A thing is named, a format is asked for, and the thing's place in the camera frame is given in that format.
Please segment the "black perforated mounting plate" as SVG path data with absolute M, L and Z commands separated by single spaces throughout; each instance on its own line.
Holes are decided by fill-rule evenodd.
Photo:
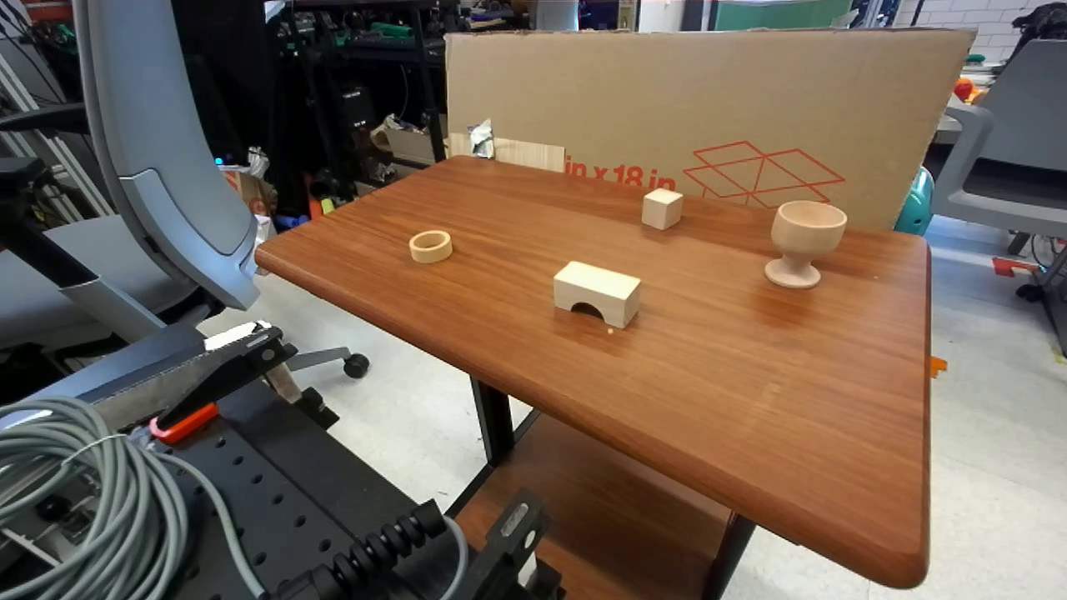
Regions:
M 487 535 L 455 535 L 339 446 L 319 399 L 248 386 L 170 446 L 226 499 L 238 551 L 266 600 L 564 600 L 538 556 L 544 511 L 515 499 Z

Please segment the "black orange clamp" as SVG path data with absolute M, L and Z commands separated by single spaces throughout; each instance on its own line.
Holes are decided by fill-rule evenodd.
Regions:
M 216 405 L 288 365 L 295 348 L 278 326 L 254 326 L 243 339 L 216 348 L 192 365 L 192 386 L 148 423 L 150 436 L 177 446 L 222 417 Z

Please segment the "large cardboard sheet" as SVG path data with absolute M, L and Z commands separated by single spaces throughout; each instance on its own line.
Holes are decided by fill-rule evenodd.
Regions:
M 736 207 L 828 200 L 886 229 L 963 29 L 455 33 L 456 154 Z

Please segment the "wooden bridge shaped block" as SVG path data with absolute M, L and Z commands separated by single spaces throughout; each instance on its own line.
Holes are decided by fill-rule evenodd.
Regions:
M 639 313 L 645 280 L 571 261 L 555 275 L 555 304 L 559 310 L 595 308 L 607 326 L 631 326 Z

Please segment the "grey office chair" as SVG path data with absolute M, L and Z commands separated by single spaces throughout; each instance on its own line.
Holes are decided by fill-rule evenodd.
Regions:
M 4 161 L 4 399 L 60 385 L 69 357 L 256 304 L 256 219 L 213 167 L 170 0 L 69 0 L 80 98 L 110 217 L 40 228 L 37 158 Z

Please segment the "teal exercise ball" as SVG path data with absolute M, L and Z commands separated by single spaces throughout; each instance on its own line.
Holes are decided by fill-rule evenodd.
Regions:
M 928 167 L 922 167 L 904 194 L 893 229 L 923 237 L 932 219 L 934 219 L 934 178 Z

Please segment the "small wooden cube block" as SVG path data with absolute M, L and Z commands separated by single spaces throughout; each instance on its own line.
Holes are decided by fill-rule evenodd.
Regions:
M 684 198 L 677 189 L 658 188 L 645 198 L 645 210 L 639 210 L 645 228 L 671 229 L 682 225 L 682 217 L 684 217 Z

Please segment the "wooden goblet cup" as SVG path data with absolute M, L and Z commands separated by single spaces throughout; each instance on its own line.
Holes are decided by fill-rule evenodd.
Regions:
M 778 287 L 810 290 L 820 285 L 817 256 L 842 247 L 846 215 L 820 200 L 788 200 L 773 210 L 771 244 L 773 261 L 763 265 L 763 276 Z

